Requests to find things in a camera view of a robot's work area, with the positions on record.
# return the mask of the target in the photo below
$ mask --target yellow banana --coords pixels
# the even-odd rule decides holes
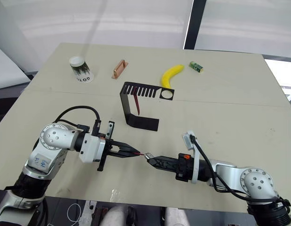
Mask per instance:
[[[169,68],[166,72],[164,72],[161,78],[161,85],[164,88],[171,89],[169,80],[175,76],[177,73],[181,72],[184,69],[184,65],[176,65],[172,68]]]

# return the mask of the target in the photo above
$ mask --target robotic arm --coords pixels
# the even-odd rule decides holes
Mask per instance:
[[[247,201],[248,213],[254,216],[259,226],[291,226],[288,215],[291,204],[274,190],[273,179],[268,173],[256,167],[238,168],[229,162],[209,160],[193,131],[182,137],[187,149],[193,150],[193,156],[180,153],[175,159],[146,153],[147,162],[159,170],[175,172],[177,180],[191,180],[193,184],[207,182],[217,192],[232,193]]]
[[[95,112],[96,121],[91,134],[88,133],[88,126],[76,125],[61,119],[66,112],[77,108],[86,108]],[[79,158],[84,163],[99,161],[98,171],[103,171],[107,155],[120,158],[139,156],[140,152],[130,145],[111,139],[114,122],[109,122],[106,134],[99,133],[100,123],[95,109],[76,106],[67,109],[55,122],[43,128],[15,185],[5,189],[7,193],[0,203],[0,222],[19,225],[19,220],[27,215],[27,222],[21,222],[21,225],[29,224],[36,208],[44,200],[48,185],[63,165],[69,151],[78,152]],[[118,146],[119,151],[114,152],[113,146]]]

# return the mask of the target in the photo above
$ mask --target black bent sheet metal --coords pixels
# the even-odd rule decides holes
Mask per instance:
[[[128,95],[155,98],[156,93],[159,89],[161,89],[159,96],[160,99],[173,100],[174,89],[128,81],[124,83],[120,92],[120,99],[125,114],[126,123],[129,126],[139,129],[158,131],[159,119],[140,117],[131,113],[130,104],[128,102]],[[164,96],[162,96],[162,92],[165,90],[168,90],[172,93],[172,96],[170,98],[165,98]]]

